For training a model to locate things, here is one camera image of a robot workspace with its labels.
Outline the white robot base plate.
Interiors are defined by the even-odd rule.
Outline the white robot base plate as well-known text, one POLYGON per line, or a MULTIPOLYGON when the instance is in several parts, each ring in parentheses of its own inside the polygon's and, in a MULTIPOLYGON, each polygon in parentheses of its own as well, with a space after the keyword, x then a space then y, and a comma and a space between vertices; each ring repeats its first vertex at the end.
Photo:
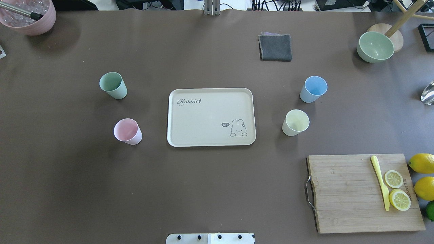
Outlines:
POLYGON ((254 244, 253 233, 173 233, 166 244, 254 244))

